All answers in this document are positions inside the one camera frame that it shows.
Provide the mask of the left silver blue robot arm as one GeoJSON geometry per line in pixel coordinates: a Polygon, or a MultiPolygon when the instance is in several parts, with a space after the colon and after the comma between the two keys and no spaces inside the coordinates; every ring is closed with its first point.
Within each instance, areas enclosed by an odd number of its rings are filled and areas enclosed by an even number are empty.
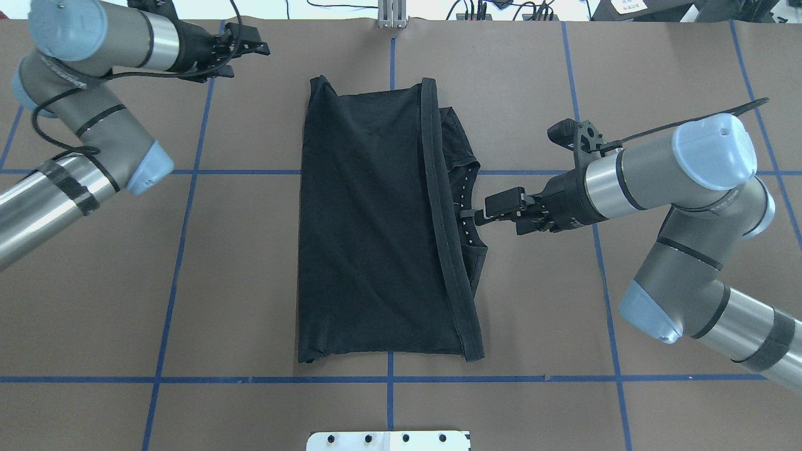
{"type": "Polygon", "coordinates": [[[33,1],[28,28],[34,49],[18,63],[13,91],[58,154],[2,194],[2,269],[117,192],[143,194],[173,171],[110,81],[204,83],[232,78],[238,57],[270,54],[240,14],[212,34],[181,20],[172,1],[33,1]]]}

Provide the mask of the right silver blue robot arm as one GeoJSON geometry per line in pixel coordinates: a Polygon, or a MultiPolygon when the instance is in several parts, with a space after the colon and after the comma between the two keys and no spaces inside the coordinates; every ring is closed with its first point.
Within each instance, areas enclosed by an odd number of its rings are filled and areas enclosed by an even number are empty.
{"type": "Polygon", "coordinates": [[[510,220],[519,235],[559,233],[668,206],[619,303],[621,317],[666,345],[690,337],[800,392],[800,321],[720,280],[739,243],[762,233],[776,213],[742,121],[719,112],[634,146],[605,140],[590,121],[562,120],[548,134],[573,152],[572,170],[538,194],[498,192],[461,218],[477,226],[510,220]]]}

